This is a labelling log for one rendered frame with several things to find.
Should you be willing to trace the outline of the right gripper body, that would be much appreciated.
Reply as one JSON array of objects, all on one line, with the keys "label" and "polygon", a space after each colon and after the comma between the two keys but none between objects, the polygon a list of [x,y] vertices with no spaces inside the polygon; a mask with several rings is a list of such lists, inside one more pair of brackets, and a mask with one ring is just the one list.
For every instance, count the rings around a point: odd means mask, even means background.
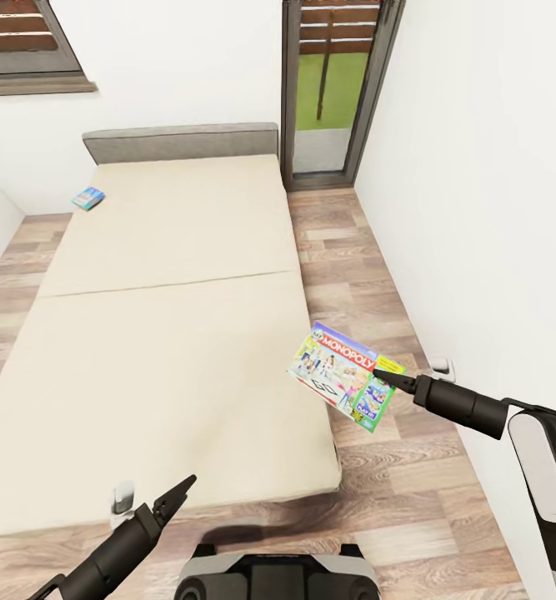
[{"label": "right gripper body", "polygon": [[413,402],[467,428],[476,398],[478,393],[474,390],[422,374]]}]

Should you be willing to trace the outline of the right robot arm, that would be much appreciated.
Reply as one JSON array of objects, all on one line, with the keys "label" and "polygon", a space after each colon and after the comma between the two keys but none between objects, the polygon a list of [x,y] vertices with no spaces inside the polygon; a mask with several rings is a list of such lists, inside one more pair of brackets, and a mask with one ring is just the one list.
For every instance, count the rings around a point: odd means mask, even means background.
[{"label": "right robot arm", "polygon": [[523,470],[530,501],[556,587],[556,410],[505,397],[498,400],[456,385],[450,356],[431,358],[435,373],[414,377],[373,370],[413,402],[466,428],[501,440],[510,405],[522,408],[508,421],[508,434]]}]

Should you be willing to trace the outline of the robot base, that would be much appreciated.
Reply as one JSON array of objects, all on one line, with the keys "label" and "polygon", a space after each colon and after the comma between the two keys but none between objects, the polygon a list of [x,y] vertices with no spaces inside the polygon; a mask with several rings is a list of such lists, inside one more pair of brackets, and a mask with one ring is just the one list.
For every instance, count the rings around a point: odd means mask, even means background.
[{"label": "robot base", "polygon": [[339,555],[213,551],[197,545],[173,600],[382,600],[358,544],[342,544]]}]

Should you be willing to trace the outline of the board game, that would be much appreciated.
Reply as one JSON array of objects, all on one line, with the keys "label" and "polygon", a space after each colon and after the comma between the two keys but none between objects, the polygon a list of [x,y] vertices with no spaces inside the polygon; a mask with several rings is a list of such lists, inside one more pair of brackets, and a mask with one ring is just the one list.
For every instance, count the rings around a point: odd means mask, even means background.
[{"label": "board game", "polygon": [[83,209],[89,209],[94,204],[98,203],[105,197],[105,193],[95,189],[95,187],[89,187],[86,191],[83,191],[79,196],[76,196],[72,201],[76,206],[80,206]]},{"label": "board game", "polygon": [[373,433],[397,388],[374,369],[407,368],[316,321],[285,372]]}]

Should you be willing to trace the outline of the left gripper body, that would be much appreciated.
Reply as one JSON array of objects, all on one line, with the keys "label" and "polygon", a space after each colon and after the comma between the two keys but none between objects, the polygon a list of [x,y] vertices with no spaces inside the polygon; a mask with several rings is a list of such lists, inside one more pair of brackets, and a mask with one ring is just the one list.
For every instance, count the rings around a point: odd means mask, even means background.
[{"label": "left gripper body", "polygon": [[108,594],[122,584],[157,546],[161,525],[146,503],[90,556],[97,565]]}]

